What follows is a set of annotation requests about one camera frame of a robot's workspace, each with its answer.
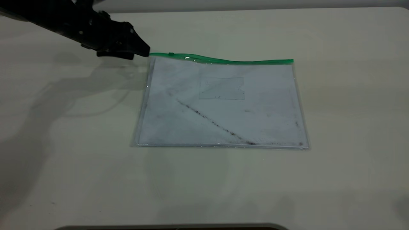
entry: green zipper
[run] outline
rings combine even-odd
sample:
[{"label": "green zipper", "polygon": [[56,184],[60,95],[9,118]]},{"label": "green zipper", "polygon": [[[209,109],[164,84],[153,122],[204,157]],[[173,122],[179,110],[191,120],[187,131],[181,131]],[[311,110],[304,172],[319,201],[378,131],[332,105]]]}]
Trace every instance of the green zipper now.
[{"label": "green zipper", "polygon": [[294,59],[266,60],[266,61],[229,61],[205,57],[196,54],[174,54],[174,53],[150,53],[150,56],[162,56],[179,60],[194,61],[199,63],[232,64],[232,65],[291,65]]}]

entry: table surface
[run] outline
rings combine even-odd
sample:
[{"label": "table surface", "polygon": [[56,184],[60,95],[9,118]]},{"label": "table surface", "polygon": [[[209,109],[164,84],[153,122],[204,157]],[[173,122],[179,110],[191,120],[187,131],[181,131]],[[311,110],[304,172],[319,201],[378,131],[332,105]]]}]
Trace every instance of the table surface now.
[{"label": "table surface", "polygon": [[0,229],[409,228],[409,11],[113,14],[153,52],[295,59],[311,149],[130,147],[147,59],[0,18]]}]

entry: dark object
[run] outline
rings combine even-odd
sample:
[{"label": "dark object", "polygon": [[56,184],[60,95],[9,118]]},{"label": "dark object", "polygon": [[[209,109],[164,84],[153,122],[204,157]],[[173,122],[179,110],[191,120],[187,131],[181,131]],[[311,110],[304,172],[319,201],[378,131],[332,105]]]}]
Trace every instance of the dark object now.
[{"label": "dark object", "polygon": [[29,21],[96,50],[97,56],[132,60],[149,56],[151,49],[128,22],[111,20],[92,9],[94,0],[0,0],[0,12]]}]

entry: clear plastic pouch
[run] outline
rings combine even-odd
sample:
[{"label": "clear plastic pouch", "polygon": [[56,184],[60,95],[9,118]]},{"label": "clear plastic pouch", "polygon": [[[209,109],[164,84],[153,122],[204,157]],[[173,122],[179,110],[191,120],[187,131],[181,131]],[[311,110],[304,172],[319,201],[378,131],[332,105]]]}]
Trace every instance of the clear plastic pouch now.
[{"label": "clear plastic pouch", "polygon": [[151,54],[135,144],[308,149],[292,64]]}]

